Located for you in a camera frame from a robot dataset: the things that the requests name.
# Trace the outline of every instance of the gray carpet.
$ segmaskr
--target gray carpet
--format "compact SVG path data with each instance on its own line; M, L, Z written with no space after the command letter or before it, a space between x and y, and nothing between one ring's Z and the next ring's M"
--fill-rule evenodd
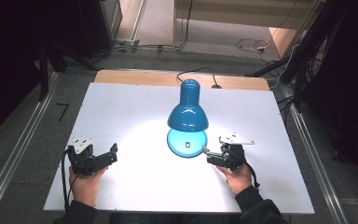
M71 59L66 60L70 64L73 62ZM265 63L261 60L244 59L242 57L180 51L164 51L157 54L153 50L139 49L135 53L111 53L97 65L105 69L168 71L187 71L209 66L215 73L240 76L261 69L265 66ZM0 202L0 224L51 223L55 217L62 216L62 212L43 211L43 206L48 196L52 178L55 176L57 166L60 163L62 151L75 124L83 97L96 73L96 71L90 71L83 65L71 65L65 74L61 74L46 113L41 119L34 137ZM279 88L274 90L274 93L277 100L284 98ZM1 127L0 170L20 137L26 122L31 117L37 103L38 94L39 88L35 88ZM61 121L59 121L59 118L62 115L63 108L57 103L69 104ZM305 105L304 116L338 197L358 198L358 167L350 163L333 161L331 155L334 149L328 140L324 123L312 116ZM310 166L310 160L290 114L287 116L287 131L315 209L314 215L291 216L291 222L333 223L319 183ZM343 207L349 222L358 223L358 203L344 203ZM108 220L109 213L101 212L96 223L108 223Z

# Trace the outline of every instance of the white cable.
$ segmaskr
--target white cable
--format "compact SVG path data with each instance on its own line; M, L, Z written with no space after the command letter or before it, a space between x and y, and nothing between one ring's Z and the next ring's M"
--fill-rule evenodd
M286 66L284 67L283 72L281 72L281 74L278 76L277 83L275 84L275 86L270 87L270 88L269 88L270 90L271 90L271 89L274 89L274 88L276 88L276 87L278 86L278 82L279 82L279 80L281 79L281 76L283 75L283 73L286 71L287 65L290 63L290 61L292 61L292 56L293 56L294 49L295 49L295 47L298 47L298 45L300 45L300 44L294 45L294 46L292 47L292 53L290 54L289 61L287 62Z

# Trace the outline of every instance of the white table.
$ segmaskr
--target white table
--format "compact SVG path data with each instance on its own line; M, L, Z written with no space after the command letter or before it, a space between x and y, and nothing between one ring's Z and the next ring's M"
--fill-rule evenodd
M95 155L118 145L118 161L102 177L96 208L240 212L225 177L204 154L184 159L168 148L167 119L179 103L179 92L179 87L90 83L71 138L92 137ZM201 88L200 105L210 122L208 148L218 151L218 136L225 133L255 140L244 150L262 197L273 200L284 214L314 213L271 91ZM44 209L63 210L61 168Z

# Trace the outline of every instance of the lamp shade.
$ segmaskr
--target lamp shade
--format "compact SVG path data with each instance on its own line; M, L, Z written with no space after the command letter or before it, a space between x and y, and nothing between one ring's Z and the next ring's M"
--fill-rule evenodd
M171 151L185 158L198 156L207 144L209 123L200 107L200 84L194 79L182 82L180 102L168 117L167 142Z
M187 79L181 84L180 102L168 118L168 126L180 132L201 132L209 123L200 106L200 84Z

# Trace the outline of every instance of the floor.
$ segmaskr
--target floor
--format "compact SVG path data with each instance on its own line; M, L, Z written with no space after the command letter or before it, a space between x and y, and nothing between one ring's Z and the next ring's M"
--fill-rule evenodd
M140 44L171 44L172 27L167 20L167 26L159 25L156 17L153 17L153 9L158 10L161 6L167 6L166 1L161 4L158 0L121 0L124 18L126 11L130 11L130 3L137 13L142 6L145 10L140 16L134 17L131 13L131 21L127 24L138 24L137 29L129 25L128 29L119 32L120 41L140 40ZM169 9L160 10L161 14L169 15ZM260 59L251 49L251 43L241 43L242 48L236 44L241 39L264 39L269 40L269 31L261 27L237 27L220 26L210 23L198 23L192 21L189 27L190 38L183 51L164 51L157 54L150 49L139 49L134 53L112 52L104 57L99 65L106 69L149 69L185 71L202 66L212 66L216 73L230 76L242 76L246 73L257 71L266 64L264 60L279 60L273 45L263 52ZM22 131L27 128L27 123L33 117L38 107L43 116L36 120L36 127L31 131L31 138L25 142L20 153L21 160L18 164L11 164L8 182L1 186L0 194L0 224L1 223L51 223L55 217L60 217L62 212L43 211L43 205L48 195L49 187L57 170L62 154L62 146L68 140L69 134L76 121L78 109L87 87L95 78L95 71L90 71L81 65L75 65L70 58L65 59L71 64L65 74L53 74L51 76L51 95L46 105L37 102L39 89L36 88L19 105L16 111L10 115L0 129L0 175L5 168L10 153L17 150L19 139L23 138ZM276 84L277 74L264 76L268 84ZM277 102L290 95L290 86L279 86L273 89ZM63 108L61 104L68 104L68 110L60 119ZM285 101L278 103L280 108L285 106ZM332 160L334 149L328 138L328 129L325 123L313 116L311 110L303 106L303 119L307 124L313 145L315 146L323 168L328 174L337 198L340 202L338 209L342 209L344 220L336 220L332 216L332 208L328 206L321 188L320 179L316 175L317 170L312 166L309 152L304 144L304 139L298 131L296 113L293 110L288 113L282 112L282 119L286 123L287 132L291 137L291 143L295 151L302 175L307 184L312 204L315 209L314 215L290 216L291 223L358 223L358 167L351 163ZM107 223L110 213L102 211L96 223Z

